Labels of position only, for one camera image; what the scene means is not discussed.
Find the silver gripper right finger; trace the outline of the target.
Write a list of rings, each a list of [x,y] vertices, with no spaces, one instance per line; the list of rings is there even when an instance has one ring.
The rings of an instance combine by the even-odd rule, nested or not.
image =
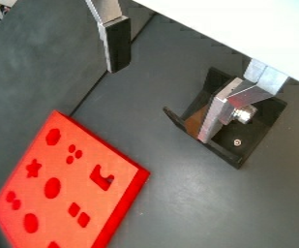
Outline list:
[[[235,77],[214,95],[197,138],[207,143],[234,119],[246,124],[257,112],[254,104],[273,98],[287,80],[289,75],[253,59],[243,78]]]

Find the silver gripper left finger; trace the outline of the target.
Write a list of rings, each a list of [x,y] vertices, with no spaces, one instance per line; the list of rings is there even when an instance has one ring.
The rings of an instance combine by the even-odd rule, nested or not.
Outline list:
[[[105,44],[107,70],[117,73],[131,61],[131,19],[118,0],[86,0]]]

